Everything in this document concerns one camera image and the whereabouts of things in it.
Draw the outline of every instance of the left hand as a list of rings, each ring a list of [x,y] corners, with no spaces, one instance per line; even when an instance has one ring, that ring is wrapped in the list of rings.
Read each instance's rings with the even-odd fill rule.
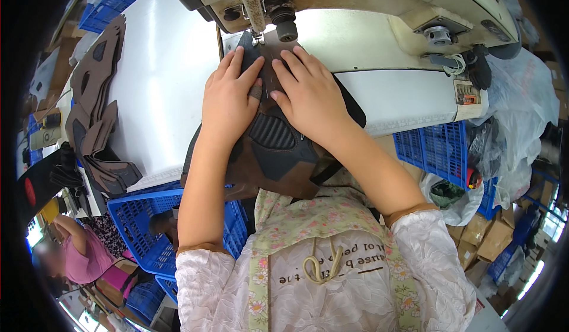
[[[200,137],[218,148],[231,150],[259,107],[260,100],[248,94],[253,85],[262,85],[257,76],[265,58],[257,58],[240,75],[244,52],[242,46],[230,51],[205,83]]]

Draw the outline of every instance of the right hand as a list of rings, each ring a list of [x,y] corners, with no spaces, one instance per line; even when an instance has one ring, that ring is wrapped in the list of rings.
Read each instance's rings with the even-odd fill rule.
[[[340,88],[330,71],[302,47],[295,46],[293,51],[294,54],[281,51],[292,74],[281,60],[274,59],[272,63],[288,96],[276,90],[271,92],[271,97],[295,129],[326,147],[338,129],[355,122],[346,110]]]

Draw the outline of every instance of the hand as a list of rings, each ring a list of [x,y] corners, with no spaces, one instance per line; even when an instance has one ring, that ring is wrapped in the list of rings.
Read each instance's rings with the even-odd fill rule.
[[[295,46],[293,51],[294,54],[281,51],[292,74],[281,60],[274,59],[272,63],[288,96],[274,91],[271,97],[295,129],[326,147],[334,139],[336,129],[355,122],[346,110],[340,88],[330,71],[302,47]]]
[[[216,148],[233,148],[259,107],[260,96],[248,94],[260,90],[262,80],[257,76],[265,59],[257,58],[239,76],[244,52],[242,46],[230,51],[205,83],[200,137],[215,143]]]

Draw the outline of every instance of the sewing machine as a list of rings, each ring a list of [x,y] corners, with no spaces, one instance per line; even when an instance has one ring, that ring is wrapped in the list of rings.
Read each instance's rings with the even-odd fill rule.
[[[521,48],[520,31],[500,0],[180,0],[189,10],[207,21],[214,21],[225,33],[251,30],[253,42],[263,42],[267,25],[274,24],[282,42],[302,40],[295,23],[307,9],[350,9],[370,11],[363,25],[377,23],[382,14],[401,50],[412,57],[428,58],[431,64],[458,66],[453,54],[461,54],[473,69],[479,58],[492,54],[498,58],[515,57]],[[330,30],[330,37],[345,37],[349,27]],[[426,65],[397,65],[383,62],[374,69],[424,69]],[[486,89],[484,81],[473,81]]]

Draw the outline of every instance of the worker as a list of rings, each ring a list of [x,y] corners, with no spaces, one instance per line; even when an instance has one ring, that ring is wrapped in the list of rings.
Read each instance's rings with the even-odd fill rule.
[[[77,284],[88,284],[111,267],[115,257],[89,225],[83,228],[74,219],[62,214],[53,219],[53,224],[63,236],[63,246],[44,241],[33,249],[35,260],[48,276],[66,276]]]
[[[178,216],[181,330],[465,330],[476,294],[443,216],[352,120],[331,73],[299,46],[281,52],[290,71],[272,61],[286,94],[270,96],[295,129],[345,169],[313,200],[291,203],[261,189],[256,232],[237,261],[224,249],[225,171],[256,114],[259,100],[248,94],[262,85],[265,61],[240,74],[243,55],[242,47],[229,52],[205,84]]]

